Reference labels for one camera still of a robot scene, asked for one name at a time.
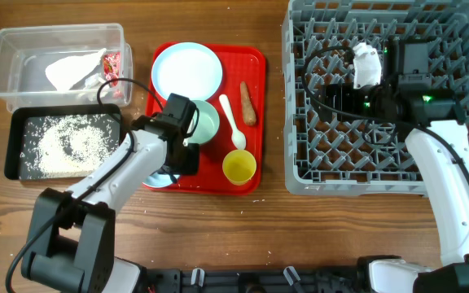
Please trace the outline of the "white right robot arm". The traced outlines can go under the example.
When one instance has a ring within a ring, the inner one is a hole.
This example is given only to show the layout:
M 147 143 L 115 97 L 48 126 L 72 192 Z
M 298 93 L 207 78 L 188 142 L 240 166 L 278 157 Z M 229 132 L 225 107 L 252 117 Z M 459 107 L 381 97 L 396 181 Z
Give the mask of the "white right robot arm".
M 308 96 L 320 115 L 390 123 L 422 176 L 441 245 L 439 269 L 390 256 L 362 265 L 373 292 L 469 292 L 469 142 L 466 114 L 451 89 L 432 87 L 427 43 L 366 43 L 344 48 L 353 82 Z

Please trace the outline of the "green bowl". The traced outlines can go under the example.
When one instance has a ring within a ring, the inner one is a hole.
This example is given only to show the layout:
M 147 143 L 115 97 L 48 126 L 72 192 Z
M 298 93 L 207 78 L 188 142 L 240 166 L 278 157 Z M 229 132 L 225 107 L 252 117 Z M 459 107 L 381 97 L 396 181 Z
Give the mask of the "green bowl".
M 190 125 L 189 130 L 192 130 L 195 126 L 196 129 L 190 138 L 185 139 L 185 142 L 204 145 L 210 142 L 217 134 L 220 118 L 212 104 L 200 100 L 193 100 L 193 103 L 199 110 L 199 116 L 196 113 L 194 114 L 193 123 Z

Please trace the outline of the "red snack wrapper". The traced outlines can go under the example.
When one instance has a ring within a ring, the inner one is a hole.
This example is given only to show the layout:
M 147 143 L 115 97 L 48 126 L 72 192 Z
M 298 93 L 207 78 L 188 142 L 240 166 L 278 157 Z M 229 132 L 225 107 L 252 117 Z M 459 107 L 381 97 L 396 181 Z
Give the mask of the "red snack wrapper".
M 117 79 L 121 70 L 121 54 L 119 52 L 103 56 L 103 73 L 106 81 Z

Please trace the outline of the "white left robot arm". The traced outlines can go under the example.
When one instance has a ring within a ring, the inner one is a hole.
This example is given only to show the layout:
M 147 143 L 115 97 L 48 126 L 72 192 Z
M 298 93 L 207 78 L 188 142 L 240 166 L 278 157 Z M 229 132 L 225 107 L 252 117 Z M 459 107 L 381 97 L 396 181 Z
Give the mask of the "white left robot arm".
M 116 151 L 65 191 L 45 189 L 36 199 L 27 242 L 5 277 L 14 290 L 24 278 L 60 292 L 151 292 L 147 269 L 115 256 L 117 213 L 154 173 L 175 182 L 199 168 L 199 145 L 188 143 L 200 118 L 190 99 L 171 94 L 152 116 L 140 116 Z

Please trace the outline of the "small light blue bowl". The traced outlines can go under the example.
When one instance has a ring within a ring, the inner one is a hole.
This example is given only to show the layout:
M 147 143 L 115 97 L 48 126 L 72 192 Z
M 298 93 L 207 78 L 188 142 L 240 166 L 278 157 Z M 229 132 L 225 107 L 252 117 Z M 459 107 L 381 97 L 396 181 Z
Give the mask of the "small light blue bowl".
M 142 184 L 150 188 L 160 189 L 171 186 L 173 183 L 178 181 L 178 178 L 179 175 L 175 175 L 175 181 L 173 181 L 172 177 L 168 174 L 154 173 L 150 177 L 146 178 Z

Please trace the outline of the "white rice grains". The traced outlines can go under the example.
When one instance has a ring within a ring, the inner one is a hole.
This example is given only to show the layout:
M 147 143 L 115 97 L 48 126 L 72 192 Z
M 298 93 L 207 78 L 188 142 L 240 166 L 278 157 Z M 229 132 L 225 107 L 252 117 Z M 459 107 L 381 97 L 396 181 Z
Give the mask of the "white rice grains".
M 18 178 L 86 177 L 117 149 L 121 127 L 107 114 L 29 117 Z

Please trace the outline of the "yellow plastic cup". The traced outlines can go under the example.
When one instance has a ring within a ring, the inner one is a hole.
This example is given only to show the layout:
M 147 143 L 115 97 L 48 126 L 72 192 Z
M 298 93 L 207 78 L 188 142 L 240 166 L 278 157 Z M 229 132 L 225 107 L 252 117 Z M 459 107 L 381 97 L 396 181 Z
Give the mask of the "yellow plastic cup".
M 222 172 L 230 183 L 244 185 L 256 173 L 256 159 L 249 151 L 231 151 L 222 162 Z

